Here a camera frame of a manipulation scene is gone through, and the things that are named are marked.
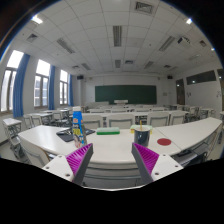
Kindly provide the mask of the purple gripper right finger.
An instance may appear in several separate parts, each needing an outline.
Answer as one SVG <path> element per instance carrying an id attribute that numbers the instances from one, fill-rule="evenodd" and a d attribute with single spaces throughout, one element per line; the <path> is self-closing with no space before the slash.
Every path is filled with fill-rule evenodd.
<path id="1" fill-rule="evenodd" d="M 132 155 L 135 158 L 138 170 L 141 175 L 142 182 L 144 184 L 149 184 L 153 181 L 151 176 L 152 170 L 155 167 L 159 155 L 137 143 L 132 144 Z"/>

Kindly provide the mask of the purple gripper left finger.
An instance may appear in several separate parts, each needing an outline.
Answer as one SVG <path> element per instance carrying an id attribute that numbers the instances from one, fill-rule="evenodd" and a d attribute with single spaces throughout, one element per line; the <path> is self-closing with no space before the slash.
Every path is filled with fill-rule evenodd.
<path id="1" fill-rule="evenodd" d="M 87 144 L 66 156 L 66 160 L 73 172 L 73 182 L 82 185 L 83 178 L 93 155 L 93 144 Z"/>

